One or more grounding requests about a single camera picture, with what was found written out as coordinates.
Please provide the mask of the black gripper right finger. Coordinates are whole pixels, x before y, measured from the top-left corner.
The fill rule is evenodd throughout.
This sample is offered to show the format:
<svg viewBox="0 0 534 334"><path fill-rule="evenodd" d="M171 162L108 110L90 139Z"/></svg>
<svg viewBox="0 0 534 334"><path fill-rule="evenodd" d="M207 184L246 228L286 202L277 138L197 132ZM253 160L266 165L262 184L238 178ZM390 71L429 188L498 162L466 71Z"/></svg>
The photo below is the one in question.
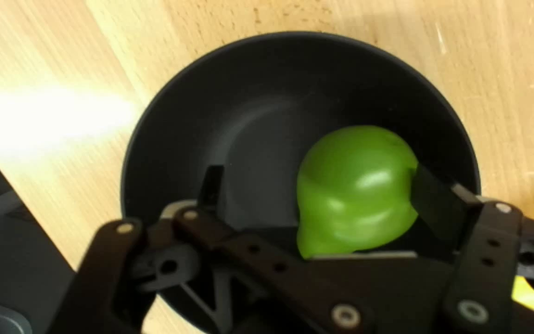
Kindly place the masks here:
<svg viewBox="0 0 534 334"><path fill-rule="evenodd" d="M414 173L411 204L418 214L409 232L411 243L424 256L459 254L483 206L475 191L437 176L425 165Z"/></svg>

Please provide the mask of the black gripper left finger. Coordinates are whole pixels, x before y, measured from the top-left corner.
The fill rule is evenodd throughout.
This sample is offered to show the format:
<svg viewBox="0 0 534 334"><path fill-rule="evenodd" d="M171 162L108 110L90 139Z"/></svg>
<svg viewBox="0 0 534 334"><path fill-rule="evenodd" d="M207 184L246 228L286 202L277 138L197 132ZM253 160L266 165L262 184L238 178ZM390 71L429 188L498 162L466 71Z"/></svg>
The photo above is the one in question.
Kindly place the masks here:
<svg viewBox="0 0 534 334"><path fill-rule="evenodd" d="M220 208L221 188L223 188L225 167L210 165L207 169L201 191L199 191L199 206L210 212Z"/></svg>

